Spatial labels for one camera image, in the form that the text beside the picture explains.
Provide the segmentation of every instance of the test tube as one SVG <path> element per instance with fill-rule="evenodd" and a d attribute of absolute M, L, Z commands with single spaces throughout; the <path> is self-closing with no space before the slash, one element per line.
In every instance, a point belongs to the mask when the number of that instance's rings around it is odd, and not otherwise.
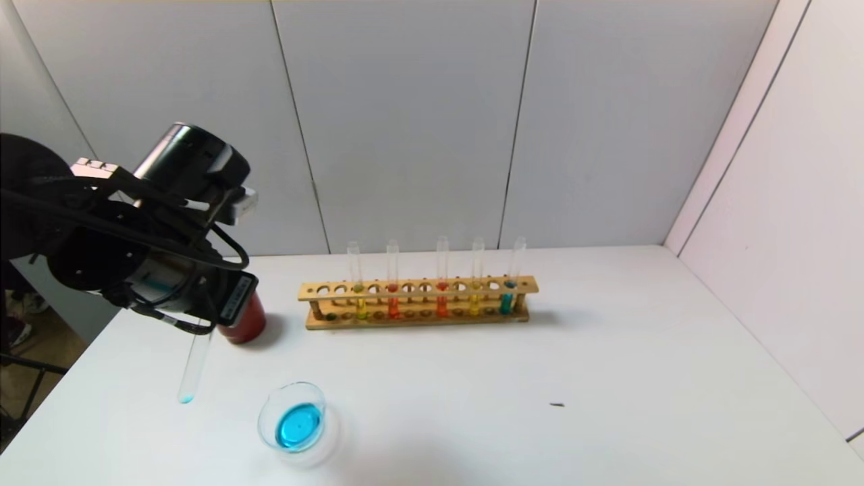
<path fill-rule="evenodd" d="M 508 289 L 515 289 L 519 273 L 522 271 L 522 258 L 525 255 L 525 237 L 516 238 L 516 243 L 513 245 L 513 253 L 510 254 L 510 271 L 507 273 L 507 280 L 504 286 Z M 513 294 L 504 294 L 501 296 L 501 314 L 510 314 L 513 304 Z"/>
<path fill-rule="evenodd" d="M 438 287 L 439 291 L 445 291 L 447 285 L 447 258 L 450 252 L 450 243 L 446 236 L 438 237 L 438 245 L 436 247 L 438 256 Z M 438 317 L 447 317 L 447 298 L 444 296 L 438 297 Z"/>
<path fill-rule="evenodd" d="M 363 285 L 363 273 L 360 270 L 360 246 L 357 241 L 348 242 L 348 271 L 351 272 L 351 281 L 354 282 L 354 293 L 361 293 L 366 290 Z M 366 311 L 366 299 L 357 299 L 357 318 L 366 319 L 369 313 Z"/>
<path fill-rule="evenodd" d="M 186 359 L 186 368 L 183 370 L 183 378 L 180 380 L 180 389 L 177 390 L 177 400 L 180 403 L 189 403 L 195 398 L 195 392 L 198 391 L 198 383 L 201 380 L 201 372 L 204 371 L 211 338 L 213 338 L 213 332 L 195 335 L 192 338 L 189 357 Z"/>
<path fill-rule="evenodd" d="M 486 249 L 486 244 L 483 238 L 478 236 L 474 238 L 474 243 L 471 245 L 471 290 L 478 291 L 483 285 L 480 279 L 483 278 L 483 250 Z M 468 296 L 468 314 L 471 316 L 480 315 L 480 296 L 473 294 Z"/>
<path fill-rule="evenodd" d="M 399 244 L 396 240 L 387 242 L 387 291 L 399 291 Z M 397 297 L 387 299 L 387 315 L 390 319 L 402 318 Z"/>

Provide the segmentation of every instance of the test tube rack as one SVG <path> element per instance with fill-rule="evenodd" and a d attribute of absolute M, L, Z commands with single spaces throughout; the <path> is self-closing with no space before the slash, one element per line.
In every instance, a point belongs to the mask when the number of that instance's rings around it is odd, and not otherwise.
<path fill-rule="evenodd" d="M 537 281 L 528 275 L 516 278 L 516 286 L 508 287 L 508 277 L 485 277 L 480 279 L 480 288 L 471 288 L 470 278 L 448 278 L 447 289 L 439 290 L 438 279 L 398 280 L 398 290 L 386 291 L 387 283 L 378 280 L 364 280 L 361 292 L 354 291 L 351 282 L 313 282 L 300 288 L 297 300 L 309 302 L 306 329 L 363 329 L 393 328 L 409 326 L 436 326 L 471 323 L 513 323 L 527 322 L 528 305 L 525 294 L 537 293 Z M 505 294 L 513 295 L 509 314 L 501 314 L 499 307 Z M 480 301 L 480 313 L 472 316 L 469 312 L 469 297 L 476 295 Z M 448 315 L 438 316 L 435 312 L 438 297 L 448 298 Z M 367 318 L 358 319 L 356 303 L 358 298 L 366 300 Z M 389 318 L 387 301 L 399 299 L 399 318 Z"/>

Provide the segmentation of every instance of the table surface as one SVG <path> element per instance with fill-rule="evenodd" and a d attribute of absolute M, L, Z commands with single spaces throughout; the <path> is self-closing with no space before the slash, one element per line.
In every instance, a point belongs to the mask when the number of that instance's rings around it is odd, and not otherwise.
<path fill-rule="evenodd" d="M 451 253 L 451 273 L 470 268 Z M 505 252 L 486 272 L 506 272 Z M 384 255 L 365 255 L 384 278 Z M 268 327 L 215 336 L 176 400 L 191 336 L 129 311 L 81 356 L 7 451 L 8 484 L 864 484 L 864 461 L 723 305 L 657 246 L 529 250 L 520 324 L 306 331 L 302 281 L 341 255 L 254 258 Z M 401 256 L 432 276 L 433 253 Z M 268 392 L 317 384 L 338 453 L 311 470 L 263 446 Z M 563 403 L 564 407 L 550 403 Z"/>

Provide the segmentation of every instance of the red container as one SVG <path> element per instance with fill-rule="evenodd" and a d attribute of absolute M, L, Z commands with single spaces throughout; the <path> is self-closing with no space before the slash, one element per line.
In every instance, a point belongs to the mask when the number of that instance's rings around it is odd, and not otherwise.
<path fill-rule="evenodd" d="M 227 326 L 219 327 L 219 332 L 222 336 L 228 339 L 231 344 L 243 344 L 249 342 L 264 330 L 264 325 L 267 323 L 267 318 L 264 316 L 264 307 L 261 305 L 261 299 L 258 298 L 258 292 L 252 293 L 249 299 L 249 304 L 246 306 L 246 311 L 240 317 L 240 321 L 230 328 Z"/>

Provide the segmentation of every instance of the panel seam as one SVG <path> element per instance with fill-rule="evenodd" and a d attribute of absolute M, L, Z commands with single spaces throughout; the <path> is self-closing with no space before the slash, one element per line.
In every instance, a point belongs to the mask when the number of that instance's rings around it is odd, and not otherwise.
<path fill-rule="evenodd" d="M 756 118 L 759 117 L 759 112 L 762 111 L 762 105 L 768 98 L 768 93 L 771 92 L 771 88 L 774 86 L 774 81 L 777 80 L 777 75 L 780 74 L 780 70 L 783 69 L 783 64 L 784 62 L 786 62 L 786 56 L 789 54 L 789 50 L 792 49 L 792 44 L 795 43 L 795 38 L 798 36 L 798 31 L 801 29 L 801 24 L 804 23 L 804 18 L 807 16 L 807 10 L 810 9 L 810 3 L 812 1 L 813 0 L 807 1 L 807 5 L 804 7 L 804 13 L 802 13 L 801 18 L 798 19 L 798 25 L 795 26 L 795 32 L 792 33 L 792 38 L 789 40 L 789 45 L 786 46 L 786 50 L 783 52 L 783 57 L 780 58 L 780 63 L 777 65 L 777 70 L 774 71 L 774 75 L 771 77 L 771 82 L 768 83 L 768 89 L 765 90 L 765 94 L 762 95 L 762 99 L 759 101 L 759 106 L 756 108 L 756 112 L 753 114 L 753 117 L 750 118 L 750 123 L 747 124 L 747 129 L 744 131 L 744 136 L 741 137 L 741 140 L 738 142 L 738 146 L 735 147 L 735 153 L 732 154 L 732 159 L 729 160 L 729 164 L 723 170 L 723 174 L 720 176 L 720 180 L 717 181 L 717 184 L 714 186 L 714 190 L 711 191 L 711 196 L 708 197 L 708 201 L 705 203 L 705 206 L 702 207 L 702 211 L 699 213 L 699 217 L 696 218 L 696 223 L 693 225 L 693 227 L 690 229 L 690 232 L 687 234 L 687 239 L 684 240 L 683 245 L 681 245 L 681 249 L 678 250 L 678 258 L 681 258 L 681 255 L 684 253 L 684 249 L 687 248 L 687 244 L 690 242 L 690 238 L 693 236 L 693 233 L 696 232 L 696 228 L 699 227 L 699 223 L 700 221 L 702 221 L 702 217 L 705 215 L 705 211 L 708 210 L 708 206 L 711 205 L 711 201 L 714 200 L 714 196 L 717 194 L 717 189 L 719 189 L 720 186 L 723 184 L 723 179 L 726 178 L 726 174 L 729 172 L 729 168 L 732 167 L 732 164 L 735 162 L 735 158 L 738 156 L 739 150 L 741 150 L 741 146 L 744 144 L 744 141 L 747 139 L 747 135 L 750 133 L 750 129 L 753 128 L 753 123 L 756 121 Z"/>
<path fill-rule="evenodd" d="M 309 150 L 306 146 L 306 136 L 303 134 L 303 125 L 300 123 L 300 109 L 297 107 L 297 99 L 294 96 L 294 85 L 291 83 L 291 74 L 288 72 L 288 57 L 285 56 L 285 47 L 282 44 L 282 32 L 279 30 L 279 21 L 276 19 L 276 7 L 273 6 L 273 0 L 270 0 L 270 13 L 273 15 L 273 27 L 276 28 L 276 41 L 279 44 L 279 54 L 282 55 L 282 64 L 285 68 L 285 79 L 288 81 L 288 93 L 291 95 L 291 104 L 294 105 L 294 116 L 297 120 L 297 130 L 300 132 L 300 141 L 303 145 L 303 155 L 306 157 L 306 167 L 309 170 L 309 181 L 312 182 L 312 194 L 315 198 L 315 205 L 318 207 L 318 217 L 321 220 L 321 231 L 324 233 L 324 243 L 327 245 L 327 253 L 330 251 L 330 239 L 327 237 L 327 226 L 324 224 L 324 212 L 321 211 L 321 198 L 318 195 L 318 186 L 315 184 L 315 177 L 312 172 L 312 161 L 309 160 Z"/>
<path fill-rule="evenodd" d="M 537 24 L 537 6 L 539 0 L 534 0 L 534 10 L 531 12 L 531 28 L 528 32 L 528 48 L 525 50 L 525 66 L 522 70 L 522 86 L 519 88 L 519 104 L 516 109 L 516 124 L 513 127 L 513 144 L 510 148 L 510 165 L 507 168 L 507 182 L 504 186 L 504 206 L 501 208 L 501 224 L 498 227 L 498 244 L 501 248 L 501 237 L 504 233 L 504 217 L 507 213 L 507 196 L 510 193 L 510 178 L 513 173 L 513 158 L 516 156 L 516 137 L 519 132 L 519 117 L 522 115 L 522 101 L 525 96 L 525 80 L 528 78 L 528 60 L 531 56 L 531 44 L 534 41 L 534 26 Z"/>
<path fill-rule="evenodd" d="M 15 15 L 17 17 L 18 22 L 21 23 L 23 27 L 24 35 L 27 36 L 26 41 L 29 42 L 31 46 L 33 46 L 33 51 L 36 52 L 36 57 L 39 59 L 40 64 L 45 69 L 45 72 L 48 73 L 48 79 L 51 80 L 51 86 L 57 92 L 57 96 L 60 96 L 60 102 L 63 103 L 63 107 L 66 108 L 67 113 L 69 113 L 69 118 L 72 119 L 72 123 L 75 124 L 75 128 L 78 130 L 78 133 L 81 134 L 81 138 L 84 139 L 84 143 L 87 145 L 87 148 L 90 150 L 90 153 L 93 154 L 93 157 L 96 160 L 101 160 L 99 155 L 93 149 L 92 144 L 90 144 L 90 140 L 87 139 L 87 135 L 84 133 L 84 130 L 81 129 L 81 124 L 78 123 L 78 119 L 75 118 L 75 113 L 72 112 L 72 109 L 69 107 L 69 104 L 66 102 L 66 98 L 63 96 L 63 93 L 60 91 L 60 87 L 57 86 L 57 82 L 54 81 L 54 76 L 51 74 L 51 70 L 48 69 L 48 64 L 45 63 L 45 60 L 42 59 L 42 53 L 39 52 L 39 49 L 36 47 L 36 43 L 33 41 L 33 36 L 30 35 L 30 31 L 27 29 L 27 26 L 24 25 L 24 19 L 21 18 L 21 13 L 18 12 L 18 8 L 15 6 L 15 2 L 9 2 L 12 10 L 15 11 Z"/>

